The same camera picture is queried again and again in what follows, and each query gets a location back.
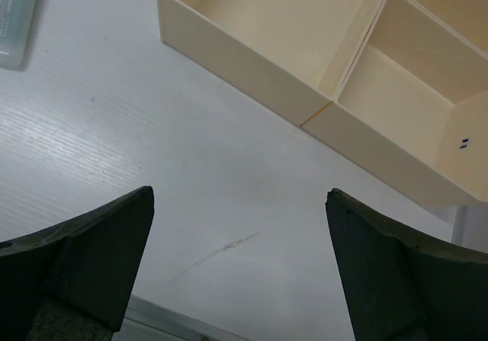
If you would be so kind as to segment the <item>green highlighter marker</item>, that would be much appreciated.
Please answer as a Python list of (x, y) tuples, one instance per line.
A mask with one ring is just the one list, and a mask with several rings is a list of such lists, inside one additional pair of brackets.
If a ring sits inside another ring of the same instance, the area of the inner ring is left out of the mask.
[(34, 18), (43, 0), (1, 0), (1, 68), (19, 70), (30, 47)]

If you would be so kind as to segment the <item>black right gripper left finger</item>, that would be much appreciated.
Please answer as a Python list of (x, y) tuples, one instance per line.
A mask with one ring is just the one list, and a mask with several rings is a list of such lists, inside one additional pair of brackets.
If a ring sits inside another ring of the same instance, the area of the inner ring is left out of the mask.
[(110, 340), (120, 331), (154, 216), (140, 187), (1, 243), (3, 340)]

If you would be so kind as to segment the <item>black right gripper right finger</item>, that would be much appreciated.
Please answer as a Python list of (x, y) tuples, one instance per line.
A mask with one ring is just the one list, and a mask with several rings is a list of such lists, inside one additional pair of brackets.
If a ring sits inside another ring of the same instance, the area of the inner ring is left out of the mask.
[(487, 255), (334, 188), (326, 215), (357, 340), (485, 340)]

